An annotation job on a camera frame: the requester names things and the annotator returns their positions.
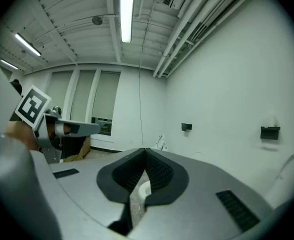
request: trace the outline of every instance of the ceiling beam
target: ceiling beam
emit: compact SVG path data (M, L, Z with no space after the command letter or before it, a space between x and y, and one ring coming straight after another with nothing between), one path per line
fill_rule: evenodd
M8 53L6 51L0 50L0 58L6 62L9 62L10 64L13 64L17 68L23 70L25 73L33 72L32 68L30 66L22 65L22 62L19 59L17 59L16 57L14 57L13 55L11 55L10 53Z
M60 48L73 63L75 63L78 59L76 54L69 47L61 34L58 32L58 30L55 28L54 24L47 16L39 0L25 0L25 2L39 24L46 31L50 31L49 36L57 44L57 47Z
M26 54L30 55L30 57L32 57L34 60L36 60L42 66L48 67L48 63L43 58L35 55L31 50L26 48L26 46L24 46L17 38L15 38L14 33L11 30L9 30L6 26L4 26L2 23L0 23L0 39L2 37L5 39L9 39L15 45L20 47L22 50L26 51Z
M97 65L96 68L99 68L99 65L119 65L119 66L127 66L127 67L133 67L133 68L139 68L139 64L131 64L131 63L123 63L123 62L107 62L107 61L97 61L97 60L91 60L91 59L80 59L77 61L77 64L81 65L81 64L93 64L93 65ZM43 70L48 70L48 69L52 69L52 68L56 68L56 67L61 67L61 66L68 66L68 65L74 65L74 63L72 62L61 62L61 63L56 63L53 64L51 66L48 66L44 69L36 69L33 71L33 73L35 72L39 72L39 71L43 71ZM151 71L155 71L154 67L150 67L150 66L141 66L142 69L146 69L146 70L151 70Z
M114 0L107 0L107 11L108 11L108 14L110 14L110 15L115 14ZM109 17L109 27L110 27L110 32L111 32L113 49L116 54L117 62L120 63L122 52L121 52L120 39L118 38L118 33L117 33L118 32L117 31L118 28L116 27L117 23L118 22L116 21L116 17L114 17L114 16Z

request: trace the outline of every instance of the floor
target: floor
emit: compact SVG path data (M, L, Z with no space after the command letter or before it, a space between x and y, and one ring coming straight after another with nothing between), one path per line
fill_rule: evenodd
M97 158L101 158L105 156L113 156L113 155L115 155L115 153L109 153L109 152L91 149L84 159L85 160L97 159ZM142 219L145 213L144 203L142 203L139 199L138 190L140 186L147 181L149 181L149 178L147 173L144 171L136 187L130 194L130 212L131 212L131 221L132 221L133 228L138 225L139 221Z

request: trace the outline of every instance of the white wall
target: white wall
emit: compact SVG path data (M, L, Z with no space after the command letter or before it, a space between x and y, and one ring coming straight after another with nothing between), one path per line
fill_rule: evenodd
M35 85L41 91L46 92L52 72L74 70L75 66L46 69L25 75L22 82L22 95L31 86ZM127 149L152 147L155 145L160 134L165 132L165 102L166 102L166 79L152 77L150 70L141 70L141 82L139 82L139 69L128 66L95 64L79 65L77 70L102 70L108 72L120 72L120 78L114 105L111 136L95 134L91 136L93 147L109 150L124 151ZM70 82L62 110L71 107L68 97L73 97L77 83ZM141 84L141 119L139 83ZM92 86L95 97L96 88Z
M165 131L166 80L153 78L150 70L141 70L140 119L139 70L120 68L111 136L92 135L91 145L120 151L152 147Z
M24 81L23 73L21 71L18 71L18 70L17 71L12 71L11 76L9 78L9 81L11 82L11 81L13 81L15 79L17 79L20 82L20 84L22 84L22 82Z
M0 66L0 70L3 72L3 74L6 76L6 78L7 78L8 80L11 79L11 76L12 76L12 74L13 74L12 71L10 71L10 70L8 70L8 69L2 67L2 66Z
M264 195L294 153L294 25L275 0L239 9L168 78L166 142ZM260 139L269 115L278 141Z
M51 70L44 70L32 74L25 75L23 77L21 86L22 86L22 95L25 96L28 89L34 85L39 90L46 92L49 82L52 77L52 71Z

